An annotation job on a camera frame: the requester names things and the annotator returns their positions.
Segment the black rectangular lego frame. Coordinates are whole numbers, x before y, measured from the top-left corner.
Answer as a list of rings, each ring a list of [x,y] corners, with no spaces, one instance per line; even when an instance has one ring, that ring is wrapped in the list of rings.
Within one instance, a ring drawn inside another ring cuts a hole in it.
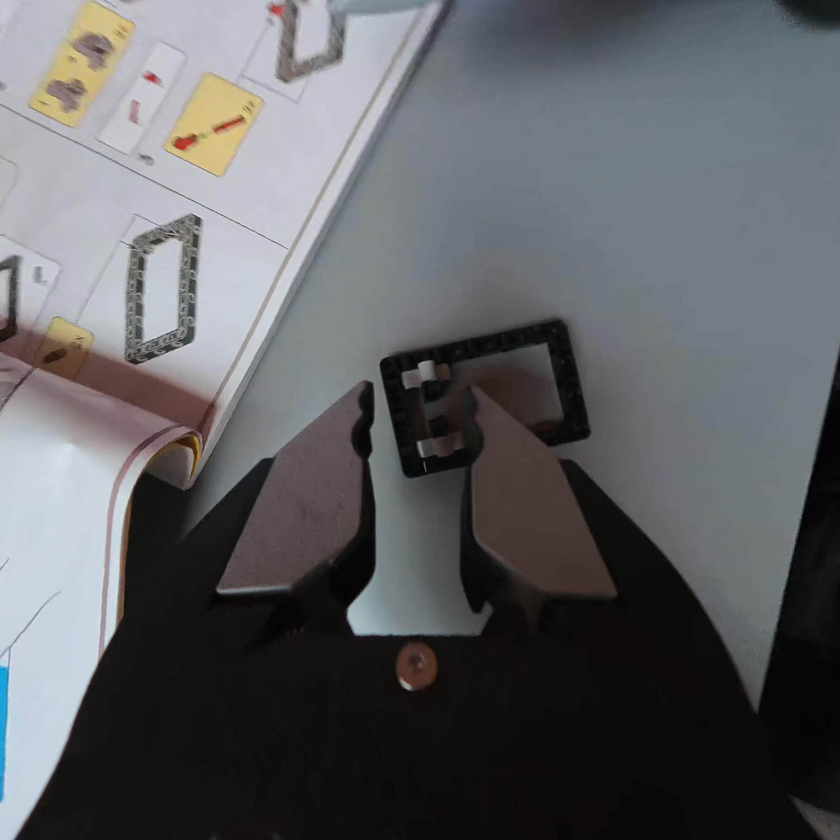
[[[406,391],[401,373],[423,360],[449,364],[452,380],[438,399]],[[406,478],[467,467],[470,462],[466,392],[483,390],[542,443],[555,447],[587,439],[591,425],[570,331],[559,318],[465,339],[391,353],[379,362],[395,449]],[[465,449],[426,461],[418,440],[461,431]]]

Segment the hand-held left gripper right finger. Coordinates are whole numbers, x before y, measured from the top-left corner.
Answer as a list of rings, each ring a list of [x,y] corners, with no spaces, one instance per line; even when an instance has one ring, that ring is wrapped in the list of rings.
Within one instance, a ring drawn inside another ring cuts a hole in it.
[[[461,584],[470,609],[614,602],[607,568],[560,460],[478,386],[465,394],[469,467]]]

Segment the lego instruction booklet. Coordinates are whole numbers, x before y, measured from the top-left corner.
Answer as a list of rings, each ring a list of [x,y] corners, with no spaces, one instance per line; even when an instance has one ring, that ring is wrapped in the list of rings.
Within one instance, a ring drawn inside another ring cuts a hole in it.
[[[2,838],[451,2],[3,1]]]

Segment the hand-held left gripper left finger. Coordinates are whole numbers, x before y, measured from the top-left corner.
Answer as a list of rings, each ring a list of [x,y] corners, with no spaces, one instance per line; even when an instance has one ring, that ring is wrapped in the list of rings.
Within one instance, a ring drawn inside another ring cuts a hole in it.
[[[360,381],[277,451],[217,595],[346,612],[375,570],[374,414],[373,384]]]

